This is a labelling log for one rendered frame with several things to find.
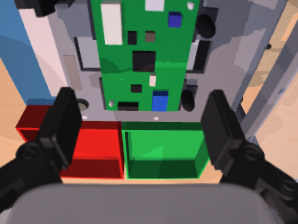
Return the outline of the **red open bin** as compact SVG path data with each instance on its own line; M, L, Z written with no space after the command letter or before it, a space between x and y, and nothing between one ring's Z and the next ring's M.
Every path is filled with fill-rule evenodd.
M25 142L35 140L49 107L26 106L15 127ZM124 167L121 121L82 121L72 163L59 174L61 178L124 179Z

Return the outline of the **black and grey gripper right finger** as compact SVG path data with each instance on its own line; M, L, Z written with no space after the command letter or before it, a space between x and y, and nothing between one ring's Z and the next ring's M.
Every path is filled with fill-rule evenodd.
M210 163L223 174L219 183L255 191L269 208L275 209L284 224L298 224L298 183L267 161L258 145L247 143L223 90L209 93L201 126Z

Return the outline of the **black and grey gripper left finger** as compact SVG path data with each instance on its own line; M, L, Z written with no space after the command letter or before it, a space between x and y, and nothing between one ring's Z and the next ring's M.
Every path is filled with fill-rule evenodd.
M16 158L0 167L0 214L29 190L63 183L59 173L72 163L81 124L74 89L61 87L35 140L23 143Z

